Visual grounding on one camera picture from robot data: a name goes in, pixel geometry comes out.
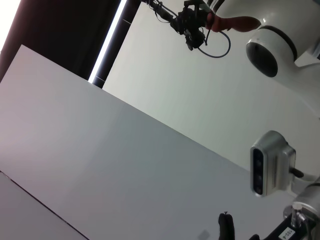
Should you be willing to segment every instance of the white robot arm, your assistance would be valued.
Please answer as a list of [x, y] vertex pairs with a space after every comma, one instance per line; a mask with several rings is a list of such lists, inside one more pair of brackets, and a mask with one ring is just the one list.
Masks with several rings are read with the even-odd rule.
[[320, 1], [226, 0], [216, 15], [258, 19], [262, 27], [246, 45], [249, 60], [260, 72], [298, 94], [320, 118], [320, 64], [295, 64], [320, 39]]

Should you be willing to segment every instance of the black cable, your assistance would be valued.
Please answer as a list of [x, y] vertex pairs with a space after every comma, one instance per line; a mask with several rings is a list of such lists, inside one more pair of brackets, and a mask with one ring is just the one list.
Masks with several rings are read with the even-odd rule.
[[221, 55], [221, 56], [212, 56], [212, 55], [204, 52], [203, 50], [201, 50], [200, 47], [198, 47], [199, 51], [200, 51], [201, 53], [203, 53], [204, 55], [207, 55], [208, 57], [214, 58], [214, 59], [220, 59], [220, 58], [223, 58], [224, 56], [226, 56], [226, 55], [230, 52], [230, 49], [231, 49], [231, 41], [230, 41], [230, 38], [228, 37], [228, 35], [225, 34], [223, 31], [220, 31], [220, 33], [221, 33], [222, 35], [224, 35], [224, 36], [226, 37], [226, 39], [228, 40], [228, 42], [229, 42], [229, 47], [228, 47], [228, 50], [226, 51], [225, 54], [223, 54], [223, 55]]
[[[161, 21], [160, 19], [159, 19], [159, 17], [158, 17], [158, 14], [157, 14], [157, 11], [155, 10], [155, 8], [151, 8], [150, 7], [150, 1], [153, 1], [154, 2], [154, 0], [149, 0], [149, 8], [151, 9], [151, 10], [154, 10], [154, 13], [155, 13], [155, 16], [156, 16], [156, 18], [158, 19], [158, 21], [159, 22], [161, 22], [161, 23], [163, 23], [163, 24], [169, 24], [170, 22], [168, 22], [168, 21]], [[164, 9], [167, 9], [167, 10], [169, 10], [171, 13], [173, 13], [174, 15], [176, 15], [173, 11], [171, 11], [170, 9], [168, 9], [168, 8], [166, 8], [163, 4], [162, 4], [162, 1], [158, 1], [157, 0], [157, 2], [158, 2], [158, 4], [157, 4], [157, 8], [164, 8]]]
[[290, 170], [290, 173], [292, 173], [295, 177], [297, 177], [298, 179], [303, 178], [305, 175], [302, 171], [296, 169], [296, 168], [292, 168]]
[[170, 23], [170, 22], [168, 22], [168, 21], [161, 21], [161, 20], [159, 19], [157, 13], [155, 13], [155, 16], [156, 16], [156, 18], [159, 20], [160, 23], [163, 23], [163, 24], [169, 24], [169, 23]]
[[172, 13], [176, 18], [178, 17], [178, 15], [177, 15], [174, 11], [172, 11], [172, 10], [170, 10], [169, 8], [167, 8], [166, 6], [164, 6], [163, 3], [162, 3], [162, 1], [159, 1], [159, 0], [156, 0], [156, 1], [157, 1], [157, 3], [158, 3], [161, 7], [163, 7], [165, 10], [169, 11], [170, 13]]
[[207, 33], [206, 38], [205, 38], [205, 41], [204, 41], [204, 43], [205, 43], [206, 46], [208, 46], [209, 34], [210, 34], [210, 30], [208, 30], [208, 33]]

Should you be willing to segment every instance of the light strip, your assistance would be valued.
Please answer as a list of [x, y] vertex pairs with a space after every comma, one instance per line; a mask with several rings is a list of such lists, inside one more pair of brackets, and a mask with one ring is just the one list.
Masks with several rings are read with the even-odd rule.
[[114, 35], [114, 32], [115, 32], [116, 27], [117, 27], [117, 24], [118, 24], [119, 19], [121, 17], [121, 14], [122, 14], [122, 12], [123, 12], [123, 10], [125, 8], [126, 2], [127, 2], [127, 0], [121, 0], [120, 5], [119, 5], [119, 7], [118, 7], [118, 9], [117, 9], [117, 11], [116, 11], [116, 13], [114, 15], [114, 18], [113, 18], [113, 21], [111, 23], [110, 29], [109, 29], [109, 31], [108, 31], [108, 33], [106, 35], [106, 38], [105, 38], [104, 43], [102, 45], [101, 51], [99, 53], [99, 56], [98, 56], [98, 58], [97, 58], [97, 60], [95, 62], [95, 65], [94, 65], [93, 70], [91, 72], [90, 78], [88, 80], [88, 82], [91, 83], [91, 84], [94, 82], [95, 77], [97, 75], [97, 72], [99, 70], [99, 67], [101, 65], [101, 62], [102, 62], [102, 60], [103, 60], [103, 58], [105, 56], [105, 53], [107, 52], [108, 46], [110, 44], [112, 36]]
[[19, 4], [20, 0], [0, 0], [0, 51], [5, 44]]

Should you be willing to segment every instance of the white table surface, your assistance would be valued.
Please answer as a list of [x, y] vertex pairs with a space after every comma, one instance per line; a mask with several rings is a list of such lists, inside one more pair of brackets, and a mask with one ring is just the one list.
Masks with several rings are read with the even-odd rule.
[[0, 83], [0, 170], [90, 240], [265, 238], [292, 197], [21, 47]]
[[3, 173], [0, 192], [2, 240], [85, 240]]

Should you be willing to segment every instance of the white board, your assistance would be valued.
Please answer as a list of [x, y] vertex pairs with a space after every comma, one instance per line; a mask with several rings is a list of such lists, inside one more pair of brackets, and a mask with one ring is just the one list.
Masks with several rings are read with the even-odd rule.
[[[177, 13], [183, 2], [163, 4]], [[319, 176], [320, 120], [250, 63], [252, 32], [226, 33], [231, 50], [224, 58], [189, 51], [184, 36], [142, 3], [103, 89], [247, 170], [253, 143], [278, 131], [296, 149], [296, 167]], [[212, 32], [208, 45], [202, 49], [218, 56], [228, 41]], [[314, 62], [307, 54], [298, 60]]]
[[21, 47], [0, 83], [0, 170], [90, 240], [264, 239], [292, 197]]

